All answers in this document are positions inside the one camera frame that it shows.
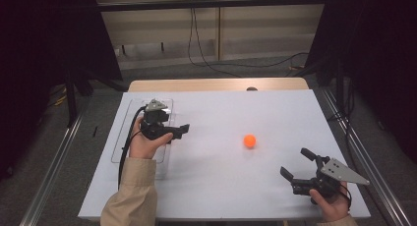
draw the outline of beige sleeve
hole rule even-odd
[[[346,217],[330,223],[318,223],[318,226],[357,226],[355,219],[352,216],[347,215]]]
[[[156,215],[154,160],[127,158],[119,192],[113,195],[101,212],[101,226],[153,226]]]

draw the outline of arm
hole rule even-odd
[[[142,134],[136,121],[129,157],[126,159],[119,192],[113,195],[101,212],[100,224],[153,226],[156,213],[154,175],[156,162],[152,160],[158,147],[172,139],[172,134],[150,141]]]
[[[347,194],[346,182],[341,182],[340,191]],[[342,195],[337,195],[333,199],[324,199],[317,190],[311,189],[310,196],[322,209],[324,223],[317,224],[318,226],[357,226],[355,220],[348,213],[347,199]]]

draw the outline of transparent plastic sheet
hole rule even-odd
[[[123,147],[126,143],[126,138],[128,137],[129,129],[132,125],[133,118],[135,113],[143,106],[146,106],[150,103],[153,98],[147,99],[132,99],[129,104],[128,111],[123,121],[122,129],[120,130],[119,136],[117,138],[117,143],[113,150],[113,155],[111,156],[111,162],[113,163],[120,163],[120,158],[122,156]],[[173,113],[173,105],[174,101],[172,99],[159,99],[155,98],[156,100],[165,104],[168,108],[164,109],[164,111],[169,115],[169,119],[167,122],[163,122],[164,126],[174,126],[174,113]],[[166,171],[168,168],[168,161],[169,161],[169,150],[170,144],[166,144],[161,146],[157,149],[155,156],[153,157],[156,160],[156,179],[163,179],[166,175]]]

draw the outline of orange ball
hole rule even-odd
[[[243,139],[243,143],[246,145],[246,147],[252,148],[257,143],[257,139],[253,135],[247,135]]]

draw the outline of person's right hand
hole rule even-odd
[[[340,182],[340,184],[347,188],[346,182]],[[347,191],[345,188],[340,186],[340,191],[346,195]],[[311,189],[309,193],[312,199],[322,209],[323,220],[325,222],[337,221],[349,214],[348,201],[342,195],[336,195],[332,199],[325,199],[315,189]]]

